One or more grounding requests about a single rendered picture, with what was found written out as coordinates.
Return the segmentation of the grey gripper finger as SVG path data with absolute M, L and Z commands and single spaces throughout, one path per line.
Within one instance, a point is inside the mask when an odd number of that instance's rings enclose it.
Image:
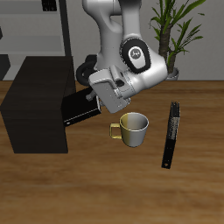
M 87 99 L 89 102 L 91 102 L 91 101 L 94 99 L 95 96 L 96 96 L 96 92 L 95 92 L 94 90 L 92 90 L 90 94 L 87 94 L 87 95 L 86 95 L 86 99 Z

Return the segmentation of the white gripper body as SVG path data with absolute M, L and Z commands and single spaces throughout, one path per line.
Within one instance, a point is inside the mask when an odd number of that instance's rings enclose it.
M 114 114 L 130 104 L 130 98 L 123 98 L 108 69 L 92 73 L 88 81 L 110 113 Z

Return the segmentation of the black book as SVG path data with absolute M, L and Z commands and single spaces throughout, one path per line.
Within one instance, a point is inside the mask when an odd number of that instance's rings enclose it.
M 66 127 L 97 116 L 102 112 L 97 95 L 92 101 L 86 99 L 86 95 L 90 94 L 92 90 L 91 87 L 88 87 L 63 98 L 61 112 Z
M 161 167 L 165 169 L 170 169 L 172 165 L 172 157 L 178 134 L 179 120 L 180 120 L 179 103 L 173 101 L 171 103 L 170 108 L 170 114 L 167 124 L 167 133 L 164 145 L 164 154 L 161 164 Z

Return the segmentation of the white background shelf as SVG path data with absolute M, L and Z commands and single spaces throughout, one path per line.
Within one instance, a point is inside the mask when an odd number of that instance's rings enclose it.
M 15 79 L 27 56 L 70 56 L 67 0 L 43 11 L 41 0 L 0 0 L 0 81 Z

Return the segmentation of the black box on shelf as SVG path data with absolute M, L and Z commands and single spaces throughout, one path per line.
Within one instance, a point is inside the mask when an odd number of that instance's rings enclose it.
M 56 11 L 56 0 L 41 0 L 43 11 Z

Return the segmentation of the yellow and white mug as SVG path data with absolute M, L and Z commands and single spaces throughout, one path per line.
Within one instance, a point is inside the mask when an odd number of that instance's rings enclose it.
M 119 123 L 109 125 L 109 135 L 112 139 L 122 140 L 129 147 L 137 147 L 144 141 L 149 120 L 145 115 L 129 112 L 120 117 Z M 114 135 L 113 128 L 119 128 L 121 134 Z

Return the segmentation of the dark brown desk caddy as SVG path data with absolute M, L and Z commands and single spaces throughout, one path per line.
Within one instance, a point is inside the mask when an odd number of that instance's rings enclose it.
M 71 56 L 28 56 L 0 105 L 16 153 L 67 153 L 61 104 L 75 92 Z

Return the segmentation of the green pot plant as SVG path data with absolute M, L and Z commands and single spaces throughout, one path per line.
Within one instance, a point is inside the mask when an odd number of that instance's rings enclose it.
M 152 27 L 157 34 L 155 39 L 159 43 L 158 54 L 162 56 L 166 62 L 168 81 L 176 81 L 179 77 L 179 70 L 175 67 L 176 57 L 179 53 L 186 54 L 186 46 L 194 40 L 202 39 L 198 36 L 200 24 L 195 26 L 189 33 L 192 19 L 190 18 L 183 24 L 179 21 L 196 7 L 202 5 L 206 0 L 195 0 L 190 3 L 186 0 L 179 9 L 175 7 L 177 0 L 158 0 L 159 10 L 152 8 L 156 13 L 149 26 Z

